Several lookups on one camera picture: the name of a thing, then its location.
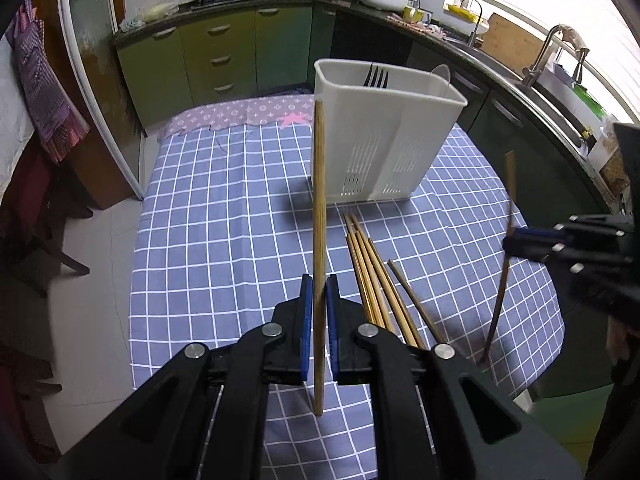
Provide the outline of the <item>green kitchen cabinets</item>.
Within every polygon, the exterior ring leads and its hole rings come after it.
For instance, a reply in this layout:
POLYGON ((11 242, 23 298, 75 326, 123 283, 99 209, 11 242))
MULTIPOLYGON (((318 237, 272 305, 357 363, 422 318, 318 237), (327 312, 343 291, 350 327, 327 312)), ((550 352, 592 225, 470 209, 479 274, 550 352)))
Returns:
POLYGON ((468 101, 460 127, 498 174, 518 164, 518 204, 535 226, 618 211, 580 151, 578 129, 513 70, 458 38, 440 38, 344 0, 245 0, 181 9, 114 46, 145 126, 189 107, 311 87, 319 58, 420 70, 450 67, 468 101))

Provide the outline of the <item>steel kitchen faucet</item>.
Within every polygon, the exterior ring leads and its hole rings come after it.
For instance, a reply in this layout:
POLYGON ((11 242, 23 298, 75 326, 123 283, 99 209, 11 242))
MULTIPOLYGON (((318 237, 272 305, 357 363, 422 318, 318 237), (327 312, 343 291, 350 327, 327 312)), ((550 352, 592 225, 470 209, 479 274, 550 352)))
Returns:
POLYGON ((560 35, 560 41, 562 44, 568 44, 573 48, 574 58, 576 58, 577 65, 574 69, 572 79, 575 82, 578 82, 578 84, 582 82, 582 72, 584 71, 584 64, 590 49, 587 47, 582 36, 578 34, 576 29, 565 24, 557 24, 548 31, 533 64, 523 68, 524 86, 533 87, 534 83, 542 74, 544 66, 547 65, 551 51, 553 50, 552 44, 556 35, 560 35))

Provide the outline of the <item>blue checkered tablecloth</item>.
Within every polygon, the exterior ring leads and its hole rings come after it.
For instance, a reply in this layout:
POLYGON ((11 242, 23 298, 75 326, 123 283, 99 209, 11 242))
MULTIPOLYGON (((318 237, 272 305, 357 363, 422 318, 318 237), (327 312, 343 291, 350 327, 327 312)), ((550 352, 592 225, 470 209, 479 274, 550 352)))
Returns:
MULTIPOLYGON (((309 116, 227 129, 184 123, 185 133, 160 141, 142 204, 129 315, 136 385, 190 341, 225 346, 268 322, 311 269, 309 116)), ((501 272, 506 190, 465 132, 451 129, 408 200, 329 208, 326 267, 354 300, 345 214, 358 218, 383 261, 398 266, 446 341, 480 362, 501 272)), ((401 295, 421 337, 432 340, 405 289, 401 295)), ((484 369, 517 396, 559 355, 563 339, 547 270, 512 263, 484 369)), ((320 417, 311 398, 311 386, 270 391, 262 476, 374 478, 367 388, 328 382, 320 417)))

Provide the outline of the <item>dark wooden chopstick on table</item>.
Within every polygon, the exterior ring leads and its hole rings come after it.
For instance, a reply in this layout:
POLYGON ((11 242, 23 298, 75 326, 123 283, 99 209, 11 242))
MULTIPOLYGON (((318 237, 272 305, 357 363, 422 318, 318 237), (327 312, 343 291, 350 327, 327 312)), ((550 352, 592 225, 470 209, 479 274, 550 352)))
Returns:
POLYGON ((438 344, 444 344, 446 342, 445 337, 442 336, 442 333, 437 328, 437 326, 433 322, 432 318, 428 315, 427 310, 425 310, 425 308, 422 306, 422 302, 420 301, 418 296, 416 296, 416 293, 414 292, 413 288, 410 286, 410 284, 408 283, 408 281, 404 277, 404 274, 402 274, 400 272, 398 266, 396 266, 396 264, 393 262, 393 260, 388 260, 387 261, 387 265, 390 268, 390 270, 393 272, 393 274, 395 275, 395 278, 398 279, 398 282, 399 282, 399 284, 401 284, 401 287, 403 289, 405 289, 406 294, 411 299, 414 307, 419 312, 420 317, 422 318, 422 321, 424 322, 424 324, 426 325, 428 330, 431 332, 431 334, 434 337, 435 341, 438 344))

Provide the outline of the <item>white plastic utensil holder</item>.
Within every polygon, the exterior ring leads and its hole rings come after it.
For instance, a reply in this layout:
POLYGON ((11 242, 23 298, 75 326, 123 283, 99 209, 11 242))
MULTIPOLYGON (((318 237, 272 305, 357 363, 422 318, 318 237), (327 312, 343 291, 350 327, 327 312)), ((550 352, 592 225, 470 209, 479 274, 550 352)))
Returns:
POLYGON ((323 103, 326 201, 406 200, 431 167, 468 100, 452 84, 436 96, 431 71, 320 58, 314 97, 323 103), (363 85, 371 64, 390 72, 386 89, 363 85))

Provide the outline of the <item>white spoon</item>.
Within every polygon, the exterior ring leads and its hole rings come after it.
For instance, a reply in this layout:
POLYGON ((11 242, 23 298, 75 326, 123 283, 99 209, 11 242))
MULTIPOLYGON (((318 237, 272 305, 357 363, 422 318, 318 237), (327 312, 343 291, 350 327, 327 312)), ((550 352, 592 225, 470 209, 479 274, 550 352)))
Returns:
POLYGON ((447 64, 439 64, 431 70, 431 74, 438 80, 436 96, 444 98, 450 87, 450 68, 447 64))

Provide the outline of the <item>wooden cutting board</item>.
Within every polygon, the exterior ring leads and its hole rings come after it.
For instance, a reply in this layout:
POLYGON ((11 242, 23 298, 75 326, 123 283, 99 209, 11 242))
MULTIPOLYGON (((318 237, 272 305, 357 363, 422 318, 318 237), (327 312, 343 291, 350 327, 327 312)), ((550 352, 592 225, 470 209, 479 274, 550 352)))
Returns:
POLYGON ((488 24, 480 50, 522 76, 524 68, 535 62, 542 41, 496 12, 488 18, 488 24))

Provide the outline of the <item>black fork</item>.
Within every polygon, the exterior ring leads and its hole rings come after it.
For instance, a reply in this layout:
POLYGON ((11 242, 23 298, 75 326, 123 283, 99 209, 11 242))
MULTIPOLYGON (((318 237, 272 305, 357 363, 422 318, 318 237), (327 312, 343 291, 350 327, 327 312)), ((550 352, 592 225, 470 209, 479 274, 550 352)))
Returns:
POLYGON ((390 72, 386 68, 371 64, 363 85, 367 88, 386 89, 390 72))

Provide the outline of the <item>purple checkered cloth hanging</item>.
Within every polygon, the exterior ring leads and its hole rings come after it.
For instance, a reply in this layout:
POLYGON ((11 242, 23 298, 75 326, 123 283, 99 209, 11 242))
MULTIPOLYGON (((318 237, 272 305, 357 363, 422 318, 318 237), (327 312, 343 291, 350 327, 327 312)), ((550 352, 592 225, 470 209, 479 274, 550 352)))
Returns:
POLYGON ((26 107, 44 150, 59 164, 85 139, 88 122, 67 95, 49 64, 44 23, 32 0, 24 0, 6 30, 15 54, 26 107))

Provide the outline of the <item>white cloth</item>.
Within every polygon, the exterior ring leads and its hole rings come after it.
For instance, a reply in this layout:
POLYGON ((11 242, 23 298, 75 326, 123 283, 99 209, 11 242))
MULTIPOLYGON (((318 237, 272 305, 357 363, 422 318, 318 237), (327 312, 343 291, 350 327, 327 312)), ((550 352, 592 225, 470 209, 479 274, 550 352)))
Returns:
POLYGON ((35 128, 25 104, 14 51, 6 36, 0 44, 0 197, 8 188, 35 128))

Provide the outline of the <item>glass sliding door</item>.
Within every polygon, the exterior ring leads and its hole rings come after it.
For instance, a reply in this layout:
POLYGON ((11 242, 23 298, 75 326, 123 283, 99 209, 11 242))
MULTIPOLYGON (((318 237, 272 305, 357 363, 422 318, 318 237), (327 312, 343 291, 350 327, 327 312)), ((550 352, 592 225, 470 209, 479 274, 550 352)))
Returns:
POLYGON ((119 66, 113 0, 58 0, 70 66, 108 156, 139 200, 143 197, 140 125, 119 66))

